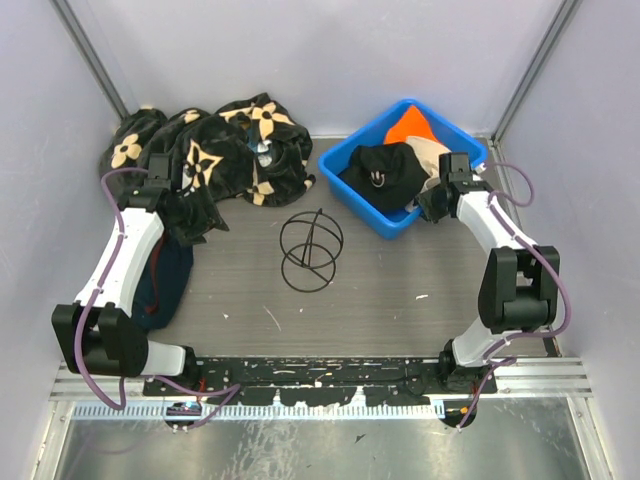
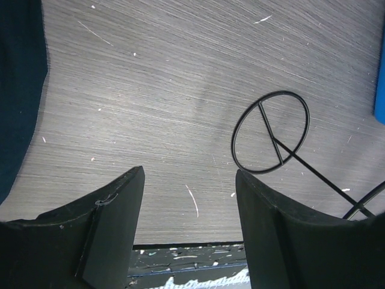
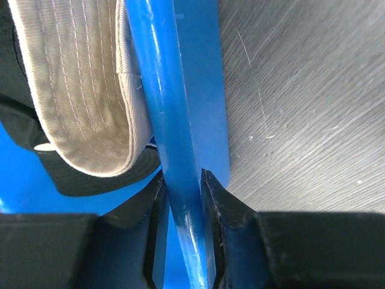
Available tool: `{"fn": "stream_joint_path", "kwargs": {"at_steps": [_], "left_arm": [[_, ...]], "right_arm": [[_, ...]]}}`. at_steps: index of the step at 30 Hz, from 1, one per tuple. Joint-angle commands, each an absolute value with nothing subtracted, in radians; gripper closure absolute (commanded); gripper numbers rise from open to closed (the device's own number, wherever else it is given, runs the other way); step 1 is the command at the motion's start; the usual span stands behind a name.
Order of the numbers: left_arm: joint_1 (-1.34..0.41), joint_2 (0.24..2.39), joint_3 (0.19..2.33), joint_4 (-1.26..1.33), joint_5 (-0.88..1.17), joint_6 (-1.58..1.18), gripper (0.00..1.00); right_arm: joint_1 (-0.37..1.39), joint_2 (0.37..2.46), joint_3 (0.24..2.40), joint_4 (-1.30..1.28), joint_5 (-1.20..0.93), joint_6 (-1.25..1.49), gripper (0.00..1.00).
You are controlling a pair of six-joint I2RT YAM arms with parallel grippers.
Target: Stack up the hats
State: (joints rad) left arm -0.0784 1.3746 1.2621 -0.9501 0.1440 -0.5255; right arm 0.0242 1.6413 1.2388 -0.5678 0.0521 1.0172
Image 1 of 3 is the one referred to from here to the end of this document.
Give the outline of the beige bucket hat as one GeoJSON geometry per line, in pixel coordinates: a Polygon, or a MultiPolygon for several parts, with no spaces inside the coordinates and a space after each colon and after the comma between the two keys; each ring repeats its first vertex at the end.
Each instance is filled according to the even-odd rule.
{"type": "Polygon", "coordinates": [[[408,179],[408,203],[405,211],[417,208],[416,197],[440,184],[439,157],[450,150],[440,142],[425,137],[409,136],[402,146],[408,156],[406,175],[408,179]]]}

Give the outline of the blue plastic bin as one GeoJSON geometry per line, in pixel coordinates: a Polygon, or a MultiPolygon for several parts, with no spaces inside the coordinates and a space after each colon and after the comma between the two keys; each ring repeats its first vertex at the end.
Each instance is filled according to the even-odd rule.
{"type": "Polygon", "coordinates": [[[394,103],[373,120],[321,154],[317,160],[317,166],[327,178],[331,193],[368,227],[388,240],[400,236],[418,219],[421,211],[416,209],[408,213],[405,210],[398,210],[383,214],[344,183],[339,178],[339,174],[347,168],[350,156],[356,147],[381,144],[387,131],[411,105],[419,108],[429,120],[438,140],[454,152],[468,154],[472,169],[486,162],[488,156],[487,148],[479,140],[414,98],[404,98],[394,103]]]}

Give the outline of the navy cloth with red stripe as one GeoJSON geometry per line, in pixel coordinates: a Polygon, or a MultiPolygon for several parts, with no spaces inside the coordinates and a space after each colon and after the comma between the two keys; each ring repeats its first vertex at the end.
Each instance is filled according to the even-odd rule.
{"type": "Polygon", "coordinates": [[[164,233],[147,259],[133,299],[131,318],[145,332],[164,329],[172,321],[193,265],[193,248],[164,233]]]}

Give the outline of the black flower-pattern blanket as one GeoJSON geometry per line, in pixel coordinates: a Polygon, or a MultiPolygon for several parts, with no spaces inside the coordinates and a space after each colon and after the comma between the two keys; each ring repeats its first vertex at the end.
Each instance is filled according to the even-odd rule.
{"type": "Polygon", "coordinates": [[[313,142],[306,127],[268,93],[235,100],[210,113],[196,107],[173,116],[143,107],[122,121],[101,155],[114,194],[143,180],[152,154],[168,154],[181,174],[191,170],[193,192],[215,200],[242,198],[258,207],[283,207],[316,182],[307,170],[313,142]]]}

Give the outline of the black wire hat stand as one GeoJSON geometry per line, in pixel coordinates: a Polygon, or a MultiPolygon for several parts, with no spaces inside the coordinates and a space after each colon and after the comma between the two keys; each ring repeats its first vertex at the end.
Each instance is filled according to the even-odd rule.
{"type": "Polygon", "coordinates": [[[296,213],[279,232],[280,274],[293,291],[316,293],[335,279],[345,237],[339,223],[323,208],[296,213]]]}

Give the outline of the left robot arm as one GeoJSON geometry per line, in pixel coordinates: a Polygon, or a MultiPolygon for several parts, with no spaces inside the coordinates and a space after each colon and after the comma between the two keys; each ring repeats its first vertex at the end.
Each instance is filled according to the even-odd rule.
{"type": "Polygon", "coordinates": [[[52,326],[67,367],[97,391],[96,379],[164,377],[178,396],[194,393],[200,372],[192,348],[152,341],[148,333],[173,316],[186,290],[193,248],[212,229],[225,230],[208,189],[185,193],[166,154],[136,167],[141,184],[104,192],[114,226],[98,264],[52,326]]]}

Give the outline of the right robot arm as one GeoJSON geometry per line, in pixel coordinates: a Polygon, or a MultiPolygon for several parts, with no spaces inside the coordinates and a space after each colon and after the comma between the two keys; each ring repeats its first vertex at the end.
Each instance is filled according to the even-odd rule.
{"type": "Polygon", "coordinates": [[[551,326],[558,297],[566,295],[560,254],[537,244],[508,218],[498,201],[504,195],[474,173],[466,153],[450,152],[439,156],[439,183],[418,196],[427,221],[458,220],[487,254],[478,317],[439,354],[436,378],[452,394],[502,365],[493,358],[512,341],[557,334],[551,326]]]}

